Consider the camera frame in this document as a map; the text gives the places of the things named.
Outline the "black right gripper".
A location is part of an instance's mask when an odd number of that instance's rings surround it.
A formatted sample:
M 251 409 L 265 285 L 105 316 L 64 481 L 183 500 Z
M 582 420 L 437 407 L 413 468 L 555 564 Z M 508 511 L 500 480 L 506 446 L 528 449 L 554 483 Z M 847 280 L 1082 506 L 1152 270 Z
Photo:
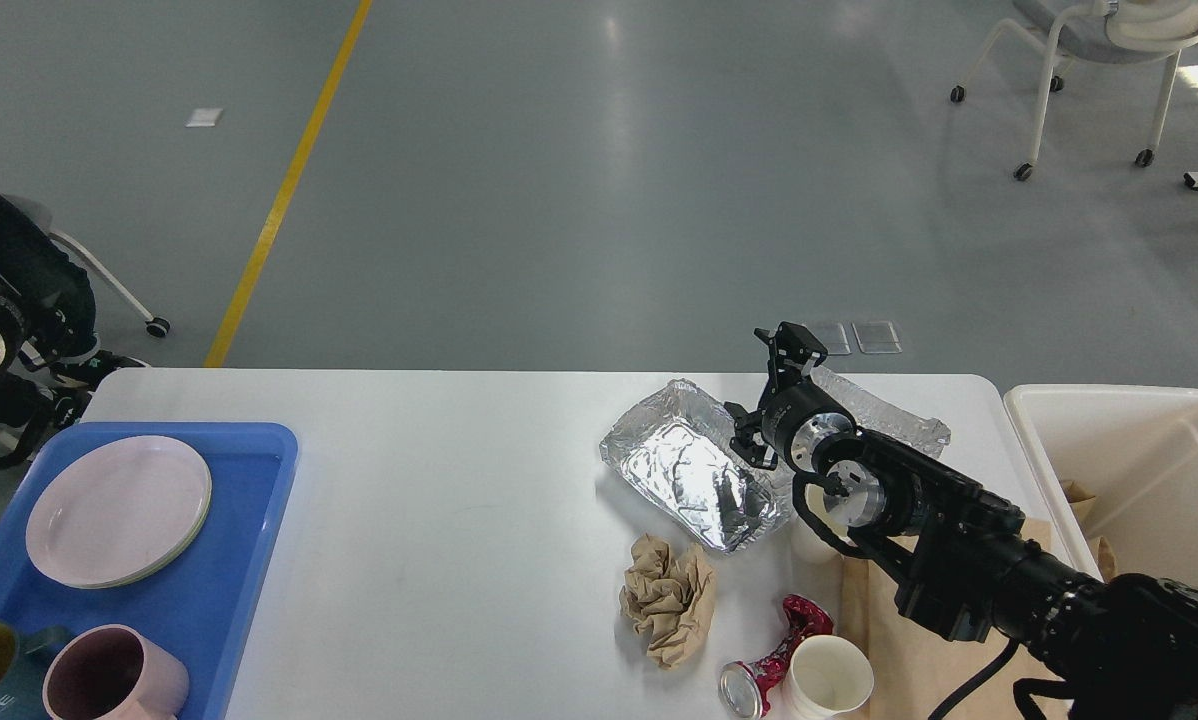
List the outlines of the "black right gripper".
M 823 473 L 858 438 L 849 411 L 818 386 L 799 385 L 807 367 L 827 359 L 824 343 L 805 325 L 792 322 L 778 323 L 774 331 L 755 328 L 754 335 L 768 350 L 768 381 L 758 410 L 724 403 L 733 420 L 731 450 L 750 468 L 773 471 L 779 456 L 795 471 Z

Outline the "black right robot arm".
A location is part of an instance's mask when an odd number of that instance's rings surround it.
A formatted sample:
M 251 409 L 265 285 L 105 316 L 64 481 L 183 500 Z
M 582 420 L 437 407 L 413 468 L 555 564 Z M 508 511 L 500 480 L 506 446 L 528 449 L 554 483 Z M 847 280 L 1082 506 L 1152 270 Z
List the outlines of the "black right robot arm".
M 1071 719 L 1198 719 L 1198 588 L 1129 573 L 1101 582 L 1021 537 L 1024 514 L 984 484 L 869 429 L 810 377 L 827 347 L 804 325 L 755 329 L 768 379 L 754 410 L 726 404 L 731 448 L 754 468 L 792 470 L 795 514 L 829 547 L 870 559 L 898 615 L 946 641 L 1005 651 L 961 684 L 936 719 L 988 682 L 1019 648 L 1053 678 L 1014 683 L 1024 719 L 1037 697 Z

